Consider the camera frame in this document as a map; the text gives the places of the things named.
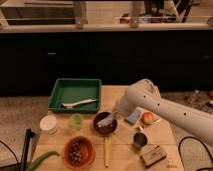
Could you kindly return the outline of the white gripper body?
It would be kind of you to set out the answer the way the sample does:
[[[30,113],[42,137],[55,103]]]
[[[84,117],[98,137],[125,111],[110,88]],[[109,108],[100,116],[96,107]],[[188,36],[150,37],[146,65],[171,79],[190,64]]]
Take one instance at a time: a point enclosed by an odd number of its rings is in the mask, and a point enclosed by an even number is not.
[[[129,115],[129,108],[131,107],[130,103],[121,98],[115,102],[113,113],[116,118],[118,117],[126,117]]]

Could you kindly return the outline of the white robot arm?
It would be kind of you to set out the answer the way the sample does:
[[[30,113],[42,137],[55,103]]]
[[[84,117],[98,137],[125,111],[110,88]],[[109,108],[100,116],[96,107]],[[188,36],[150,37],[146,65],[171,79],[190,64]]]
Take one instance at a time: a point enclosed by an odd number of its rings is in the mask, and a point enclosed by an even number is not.
[[[155,95],[156,91],[151,80],[142,79],[125,89],[114,109],[118,115],[128,116],[137,107],[144,108],[213,146],[212,115],[163,99]]]

